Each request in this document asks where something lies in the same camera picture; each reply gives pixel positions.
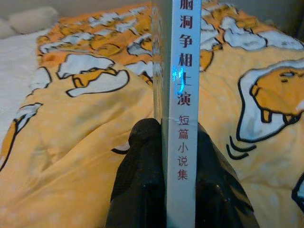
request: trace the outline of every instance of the white book spine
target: white book spine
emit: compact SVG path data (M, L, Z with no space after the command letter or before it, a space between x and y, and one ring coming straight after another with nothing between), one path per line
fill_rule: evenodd
M167 228L194 228L201 0L172 7Z

